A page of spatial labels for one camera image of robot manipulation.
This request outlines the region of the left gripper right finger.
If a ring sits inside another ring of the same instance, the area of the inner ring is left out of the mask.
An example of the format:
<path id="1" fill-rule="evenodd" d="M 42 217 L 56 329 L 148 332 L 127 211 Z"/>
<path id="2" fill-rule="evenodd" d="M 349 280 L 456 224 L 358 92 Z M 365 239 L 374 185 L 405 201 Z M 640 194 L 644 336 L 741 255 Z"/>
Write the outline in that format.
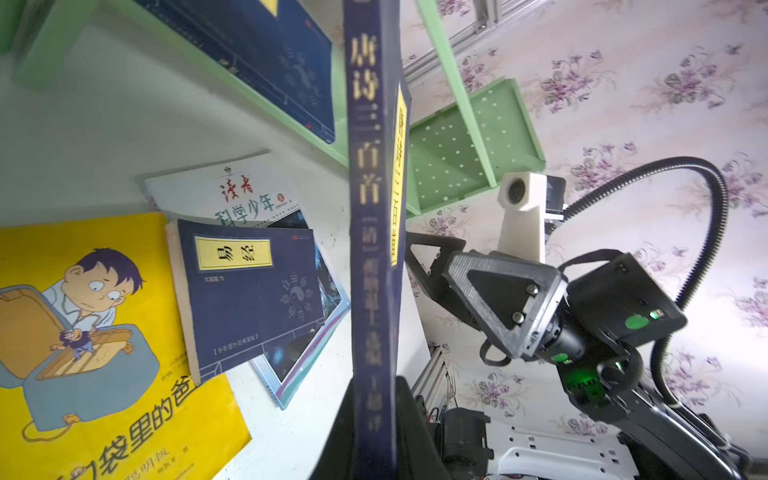
<path id="1" fill-rule="evenodd" d="M 421 418 L 411 389 L 402 376 L 397 376 L 396 436 L 398 480 L 449 479 L 433 436 Z"/>

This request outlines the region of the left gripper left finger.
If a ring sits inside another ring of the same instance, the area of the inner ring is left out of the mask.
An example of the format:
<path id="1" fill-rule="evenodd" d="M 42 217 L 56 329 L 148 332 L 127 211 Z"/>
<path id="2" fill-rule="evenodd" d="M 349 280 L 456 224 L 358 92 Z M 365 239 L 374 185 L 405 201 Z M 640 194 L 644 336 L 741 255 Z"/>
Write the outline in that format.
<path id="1" fill-rule="evenodd" d="M 357 396 L 355 381 L 345 391 L 311 480 L 353 480 L 357 473 Z"/>

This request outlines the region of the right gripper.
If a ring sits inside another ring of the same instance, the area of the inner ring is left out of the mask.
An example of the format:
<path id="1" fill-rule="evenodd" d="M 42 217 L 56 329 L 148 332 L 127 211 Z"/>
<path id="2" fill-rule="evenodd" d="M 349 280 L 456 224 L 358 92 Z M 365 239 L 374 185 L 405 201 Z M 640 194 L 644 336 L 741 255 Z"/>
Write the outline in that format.
<path id="1" fill-rule="evenodd" d="M 557 269 L 505 254 L 463 252 L 465 245 L 461 238 L 407 232 L 405 263 L 432 301 L 481 329 L 511 359 L 602 361 L 687 325 L 682 309 L 630 253 L 593 251 Z M 428 268 L 414 246 L 438 249 Z M 573 280 L 562 274 L 592 263 L 597 267 Z"/>

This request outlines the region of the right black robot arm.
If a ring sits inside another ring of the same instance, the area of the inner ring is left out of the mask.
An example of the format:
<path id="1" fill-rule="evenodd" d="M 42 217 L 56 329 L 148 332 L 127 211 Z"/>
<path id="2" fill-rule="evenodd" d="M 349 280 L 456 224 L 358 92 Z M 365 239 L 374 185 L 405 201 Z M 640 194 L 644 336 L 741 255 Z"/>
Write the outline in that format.
<path id="1" fill-rule="evenodd" d="M 633 183 L 674 170 L 698 173 L 711 197 L 701 252 L 676 297 L 620 250 L 577 256 L 576 264 L 591 264 L 592 270 L 575 280 L 566 277 L 563 266 L 526 253 L 522 217 L 535 207 L 534 186 L 515 175 L 500 191 L 505 218 L 496 251 L 467 250 L 456 237 L 408 233 L 408 246 L 430 246 L 436 255 L 429 267 L 413 253 L 406 262 L 432 301 L 483 333 L 479 356 L 486 365 L 552 364 L 574 407 L 617 427 L 676 478 L 744 479 L 750 455 L 685 406 L 670 390 L 663 368 L 671 337 L 685 327 L 685 309 L 724 237 L 729 197 L 720 170 L 690 156 L 654 161 L 586 194 L 565 207 L 562 217 L 570 220 Z"/>

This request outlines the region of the green two-tier shelf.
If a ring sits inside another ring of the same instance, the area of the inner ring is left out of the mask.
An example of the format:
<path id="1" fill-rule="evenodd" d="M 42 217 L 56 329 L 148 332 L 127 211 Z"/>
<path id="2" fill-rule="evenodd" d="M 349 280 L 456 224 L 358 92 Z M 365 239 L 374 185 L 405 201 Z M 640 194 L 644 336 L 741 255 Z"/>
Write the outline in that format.
<path id="1" fill-rule="evenodd" d="M 96 1 L 5 1 L 1 48 L 15 50 L 15 81 L 46 87 Z M 116 1 L 248 103 L 340 164 L 347 163 L 348 86 L 338 55 L 295 1 Z M 517 83 L 497 80 L 416 123 L 427 137 L 409 150 L 406 211 L 416 216 L 498 186 L 509 173 L 540 173 L 544 153 Z"/>

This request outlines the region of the navy book yellow label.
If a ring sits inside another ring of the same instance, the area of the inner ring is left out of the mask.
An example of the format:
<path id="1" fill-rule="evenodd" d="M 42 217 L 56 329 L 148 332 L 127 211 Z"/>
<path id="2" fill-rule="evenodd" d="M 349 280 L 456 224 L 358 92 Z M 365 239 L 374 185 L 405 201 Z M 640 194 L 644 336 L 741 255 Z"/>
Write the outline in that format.
<path id="1" fill-rule="evenodd" d="M 324 322 L 312 230 L 178 219 L 165 232 L 195 385 Z"/>

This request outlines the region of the white blue magazine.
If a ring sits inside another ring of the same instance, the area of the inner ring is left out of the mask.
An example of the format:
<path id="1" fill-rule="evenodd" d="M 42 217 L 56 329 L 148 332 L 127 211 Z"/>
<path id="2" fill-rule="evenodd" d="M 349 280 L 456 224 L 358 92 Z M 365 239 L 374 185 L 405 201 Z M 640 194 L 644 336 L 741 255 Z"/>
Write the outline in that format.
<path id="1" fill-rule="evenodd" d="M 223 226 L 310 229 L 296 191 L 281 173 L 278 157 L 272 153 L 155 176 L 145 181 L 145 190 L 166 216 L 167 224 L 183 219 Z M 324 322 L 246 362 L 254 367 L 281 408 L 288 406 L 328 337 L 350 308 L 340 280 L 326 264 L 314 232 L 313 235 Z"/>

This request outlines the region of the yellow cartoon book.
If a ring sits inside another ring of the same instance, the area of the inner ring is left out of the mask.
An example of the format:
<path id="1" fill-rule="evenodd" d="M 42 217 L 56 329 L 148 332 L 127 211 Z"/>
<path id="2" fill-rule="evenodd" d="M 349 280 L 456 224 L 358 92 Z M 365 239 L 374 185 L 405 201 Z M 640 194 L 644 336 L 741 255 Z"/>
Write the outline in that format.
<path id="1" fill-rule="evenodd" d="M 159 213 L 1 231 L 1 475 L 210 479 L 251 439 L 191 377 Z"/>

